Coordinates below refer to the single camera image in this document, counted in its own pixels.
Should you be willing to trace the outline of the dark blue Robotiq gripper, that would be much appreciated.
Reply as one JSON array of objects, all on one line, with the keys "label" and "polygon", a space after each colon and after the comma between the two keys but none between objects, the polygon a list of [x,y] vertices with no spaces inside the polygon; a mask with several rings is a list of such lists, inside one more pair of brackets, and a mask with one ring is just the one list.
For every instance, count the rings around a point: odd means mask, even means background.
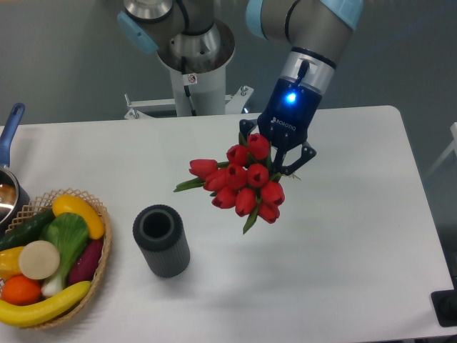
[{"label": "dark blue Robotiq gripper", "polygon": [[[307,142],[307,138],[309,125],[320,101],[320,94],[285,79],[279,79],[266,109],[258,120],[242,119],[239,122],[238,141],[247,142],[248,136],[258,125],[260,134],[276,148],[272,162],[273,172],[291,176],[317,155],[317,151]],[[286,154],[298,146],[298,159],[289,165],[283,165]]]}]

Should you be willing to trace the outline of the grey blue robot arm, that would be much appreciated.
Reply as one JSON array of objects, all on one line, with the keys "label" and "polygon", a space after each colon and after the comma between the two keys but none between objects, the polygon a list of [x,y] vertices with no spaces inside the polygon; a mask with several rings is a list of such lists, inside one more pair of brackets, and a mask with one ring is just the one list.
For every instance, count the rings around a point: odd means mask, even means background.
[{"label": "grey blue robot arm", "polygon": [[[308,128],[363,9],[361,1],[250,1],[252,34],[291,45],[265,110],[239,124],[276,154],[273,173],[289,175],[315,157]],[[230,28],[212,1],[125,1],[117,16],[125,37],[169,70],[179,116],[225,114],[226,66],[235,52]]]}]

